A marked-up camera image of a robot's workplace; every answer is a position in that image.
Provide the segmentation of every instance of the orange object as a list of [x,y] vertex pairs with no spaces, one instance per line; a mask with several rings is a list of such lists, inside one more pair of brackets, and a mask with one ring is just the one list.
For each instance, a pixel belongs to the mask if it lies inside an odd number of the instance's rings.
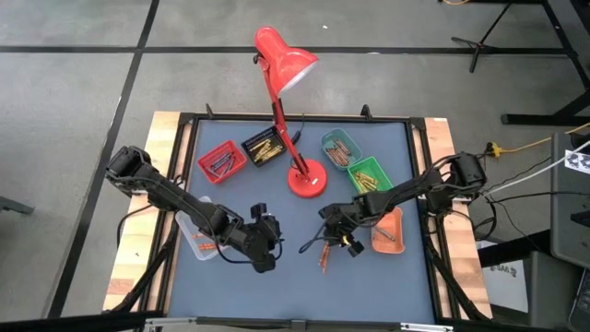
[[217,247],[215,246],[214,243],[201,243],[199,244],[199,249],[200,250],[213,250],[216,249]]
[[401,254],[406,250],[402,233],[402,209],[394,208],[371,229],[371,243],[374,251],[384,254]]
[[322,273],[325,274],[325,266],[328,264],[328,256],[330,255],[330,246],[328,243],[324,245],[324,250],[322,250],[322,255],[320,256],[320,267],[322,268]]

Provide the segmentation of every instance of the clear plastic container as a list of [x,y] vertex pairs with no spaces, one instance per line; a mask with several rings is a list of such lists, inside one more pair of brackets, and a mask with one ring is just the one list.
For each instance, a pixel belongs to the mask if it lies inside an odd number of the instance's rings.
[[[201,202],[211,202],[211,198],[208,196],[203,196],[199,198],[199,200]],[[199,249],[199,244],[213,244],[213,240],[209,239],[199,231],[199,229],[193,224],[189,215],[182,211],[178,211],[175,219],[184,234],[184,238],[191,245],[191,249],[193,249],[196,259],[206,261],[218,255],[216,248],[208,250]],[[227,248],[228,246],[220,246],[219,250],[224,251]]]

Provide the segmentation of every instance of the black frame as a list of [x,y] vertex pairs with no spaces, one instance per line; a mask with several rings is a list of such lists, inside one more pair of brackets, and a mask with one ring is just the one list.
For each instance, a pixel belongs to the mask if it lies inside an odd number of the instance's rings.
[[[171,153],[171,163],[169,165],[168,178],[174,178],[173,170],[176,169],[178,162],[178,153],[180,151],[181,143],[183,140],[183,132],[186,125],[191,126],[188,146],[186,148],[186,157],[183,165],[183,172],[181,174],[182,179],[188,182],[190,171],[192,170],[193,158],[195,153],[195,141],[196,133],[198,131],[199,121],[201,120],[215,120],[215,121],[273,121],[273,114],[251,114],[251,113],[213,113],[210,106],[206,105],[206,113],[181,113],[176,137],[174,138],[174,145]],[[410,155],[410,162],[412,168],[412,175],[419,175],[418,157],[413,136],[413,129],[419,130],[420,141],[422,143],[422,153],[424,154],[425,166],[431,165],[431,154],[428,146],[428,136],[426,133],[426,125],[423,118],[404,118],[404,117],[375,117],[371,115],[371,111],[367,105],[363,105],[360,115],[297,115],[297,114],[286,114],[286,121],[303,121],[306,122],[346,122],[346,123],[362,123],[362,124],[377,124],[377,123],[401,123],[404,125],[406,130],[407,148]],[[417,200],[418,209],[424,211],[424,207]],[[161,234],[164,228],[165,215],[168,212],[160,212],[158,216],[156,230],[157,233],[154,235],[154,241],[152,242],[152,252],[147,264],[151,264],[155,258],[161,241]],[[419,222],[428,222],[427,216],[423,213],[419,213]],[[451,268],[451,260],[448,254],[448,246],[446,237],[444,236],[444,227],[440,227],[437,231],[439,236],[439,244],[441,246],[442,259],[448,268]],[[429,288],[431,291],[431,303],[432,311],[434,313],[435,320],[443,318],[443,312],[441,308],[441,300],[438,290],[438,281],[436,279],[436,271],[434,265],[428,259],[427,248],[424,245],[424,255],[426,257],[426,268],[429,281]],[[164,269],[162,272],[162,279],[160,283],[158,298],[157,298],[157,311],[163,311],[165,307],[165,301],[167,297],[168,285],[170,284],[171,277],[171,263],[174,257],[175,246],[171,248],[169,257],[166,260]],[[150,287],[146,287],[140,300],[139,310],[147,310],[148,308],[148,295]],[[458,302],[456,298],[449,291],[449,303],[452,308],[452,318],[460,318],[458,310]],[[241,319],[241,318],[215,318],[215,317],[197,317],[197,324],[205,325],[222,325],[222,326],[239,326],[249,328],[281,328],[281,327],[309,327],[309,326],[322,326],[322,327],[356,327],[356,328],[385,328],[385,329],[396,329],[399,328],[398,322],[340,322],[340,321],[302,321],[302,320],[283,320],[283,319]]]
[[[483,4],[506,4],[507,0],[471,0],[470,3]],[[586,92],[564,109],[555,113],[554,115],[518,115],[505,114],[502,116],[502,122],[505,124],[536,124],[546,125],[578,125],[581,123],[590,122],[590,117],[575,117],[573,116],[581,110],[587,103],[590,103],[590,81],[577,59],[577,53],[572,49],[572,46],[567,40],[565,32],[561,29],[561,24],[555,17],[548,0],[513,0],[516,5],[542,5],[554,27],[554,30],[560,38],[561,48],[493,48],[482,53],[484,54],[545,54],[545,55],[567,55],[573,62],[581,80],[584,83]],[[61,316],[67,293],[69,292],[74,274],[76,272],[77,263],[82,252],[86,236],[89,231],[89,226],[92,221],[92,216],[96,208],[98,197],[100,194],[100,187],[105,175],[105,166],[112,154],[121,123],[124,118],[127,103],[131,96],[137,71],[139,69],[141,59],[145,53],[257,53],[253,46],[181,46],[181,47],[159,47],[147,46],[149,33],[153,26],[159,7],[159,0],[152,0],[149,11],[147,12],[146,21],[141,31],[139,40],[136,46],[75,46],[75,45],[60,45],[60,46],[39,46],[39,45],[0,45],[0,53],[131,53],[133,59],[124,82],[121,92],[120,101],[117,104],[111,127],[108,130],[105,145],[100,153],[97,163],[97,168],[92,175],[88,191],[85,195],[84,203],[80,208],[75,232],[68,244],[68,250],[65,253],[63,262],[60,266],[56,281],[53,285],[52,291],[45,304],[44,314],[49,318],[56,318]],[[472,54],[474,51],[470,48],[443,48],[443,47],[324,47],[313,46],[305,47],[314,53],[381,53],[381,54]],[[427,139],[422,139],[423,144],[428,144]],[[155,249],[158,248],[156,243],[152,246],[151,256],[155,255]],[[452,307],[452,311],[458,314],[456,306]]]

